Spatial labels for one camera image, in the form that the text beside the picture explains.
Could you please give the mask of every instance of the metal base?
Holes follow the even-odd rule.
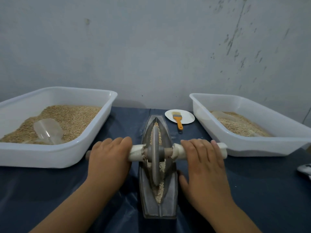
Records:
[[[150,137],[154,123],[159,125],[162,147],[172,147],[167,125],[161,115],[151,115],[146,124],[142,144],[150,146]],[[145,162],[139,163],[138,169],[139,189],[142,201],[142,210],[145,218],[175,219],[178,194],[178,175],[176,163],[172,159],[165,161],[164,192],[161,203],[158,204],[153,195],[149,181],[149,172]]]

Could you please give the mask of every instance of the grinder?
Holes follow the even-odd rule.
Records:
[[[161,134],[161,145],[159,144],[159,132]],[[224,143],[218,143],[218,146],[222,157],[226,158],[227,146]],[[89,157],[90,152],[86,153],[86,158]],[[133,145],[128,159],[129,161],[139,161],[138,178],[144,217],[175,219],[178,175],[174,161],[186,159],[186,153],[181,145],[172,144],[168,127],[162,115],[150,115],[142,136],[142,145]],[[165,172],[163,178],[164,191],[161,201],[158,203],[150,180],[155,186],[160,185],[162,181],[160,162],[165,162]],[[151,172],[148,170],[147,163],[151,163]]]

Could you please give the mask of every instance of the forearm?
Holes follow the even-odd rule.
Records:
[[[217,233],[261,233],[253,221],[235,203],[216,208],[204,216]]]
[[[86,181],[30,233],[86,232],[109,199]]]

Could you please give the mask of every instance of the gray wall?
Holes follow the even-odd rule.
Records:
[[[191,110],[190,93],[234,94],[311,126],[310,10],[310,0],[0,0],[0,100],[58,85]]]

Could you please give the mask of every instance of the paper plate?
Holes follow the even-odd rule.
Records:
[[[168,110],[165,112],[165,116],[172,122],[177,123],[175,119],[173,119],[172,112],[179,112],[183,119],[181,120],[182,124],[192,123],[195,120],[195,117],[192,113],[185,110]]]

